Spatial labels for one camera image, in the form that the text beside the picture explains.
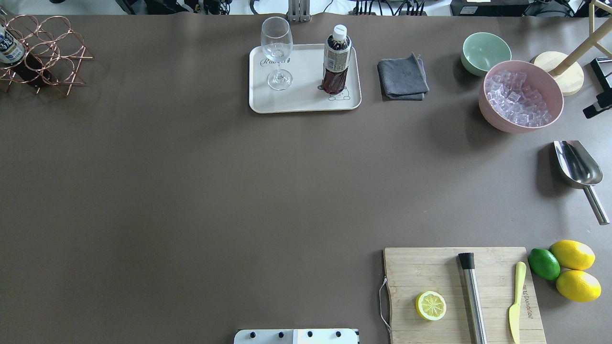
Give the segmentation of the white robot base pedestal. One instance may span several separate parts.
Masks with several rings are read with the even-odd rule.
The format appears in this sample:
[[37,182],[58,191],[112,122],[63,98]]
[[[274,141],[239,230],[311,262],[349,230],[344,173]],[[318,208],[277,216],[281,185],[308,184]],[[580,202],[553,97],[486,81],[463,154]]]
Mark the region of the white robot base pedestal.
[[358,329],[243,329],[236,333],[234,344],[359,344]]

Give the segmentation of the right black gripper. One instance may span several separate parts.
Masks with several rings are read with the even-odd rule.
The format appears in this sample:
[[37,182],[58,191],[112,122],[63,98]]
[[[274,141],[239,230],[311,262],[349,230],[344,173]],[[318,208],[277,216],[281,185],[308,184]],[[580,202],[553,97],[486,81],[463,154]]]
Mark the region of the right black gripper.
[[599,113],[606,111],[612,107],[612,92],[603,91],[596,96],[594,104],[586,107],[583,110],[583,114],[586,119],[593,118]]

